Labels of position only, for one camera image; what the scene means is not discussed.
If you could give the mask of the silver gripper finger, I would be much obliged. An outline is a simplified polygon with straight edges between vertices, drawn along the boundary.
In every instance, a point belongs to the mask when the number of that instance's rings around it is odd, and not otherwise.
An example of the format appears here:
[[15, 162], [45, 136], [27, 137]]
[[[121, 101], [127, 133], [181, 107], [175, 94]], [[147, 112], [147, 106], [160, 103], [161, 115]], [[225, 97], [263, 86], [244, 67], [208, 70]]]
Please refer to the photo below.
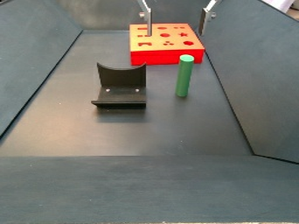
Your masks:
[[220, 0], [209, 0], [209, 3], [200, 11], [200, 25], [199, 25], [199, 34], [203, 36], [207, 28], [207, 24], [212, 18], [215, 18], [215, 12], [212, 11], [216, 5], [220, 3]]
[[145, 0], [136, 0], [137, 4], [141, 8], [141, 11], [139, 12], [139, 17], [145, 21], [147, 23], [147, 35], [152, 36], [152, 10], [147, 5]]

